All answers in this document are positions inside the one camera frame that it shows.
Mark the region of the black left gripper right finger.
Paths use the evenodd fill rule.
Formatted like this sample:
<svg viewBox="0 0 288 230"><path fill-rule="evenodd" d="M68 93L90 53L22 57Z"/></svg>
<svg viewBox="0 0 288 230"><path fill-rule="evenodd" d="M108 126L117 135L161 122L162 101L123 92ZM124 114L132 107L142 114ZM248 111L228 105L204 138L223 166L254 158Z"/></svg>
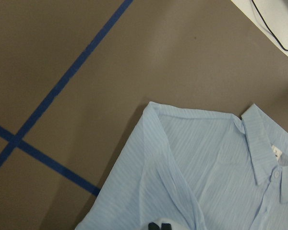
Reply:
<svg viewBox="0 0 288 230"><path fill-rule="evenodd" d="M161 230L171 230L171 224L170 223L162 223L161 224Z"/></svg>

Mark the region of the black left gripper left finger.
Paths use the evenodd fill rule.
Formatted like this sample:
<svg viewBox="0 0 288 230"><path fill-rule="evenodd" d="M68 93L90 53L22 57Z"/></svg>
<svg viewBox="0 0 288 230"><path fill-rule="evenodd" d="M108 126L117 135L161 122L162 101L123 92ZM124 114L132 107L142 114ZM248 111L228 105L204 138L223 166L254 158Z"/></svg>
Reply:
<svg viewBox="0 0 288 230"><path fill-rule="evenodd" d="M160 227L156 223L150 222L148 224L148 230L160 230Z"/></svg>

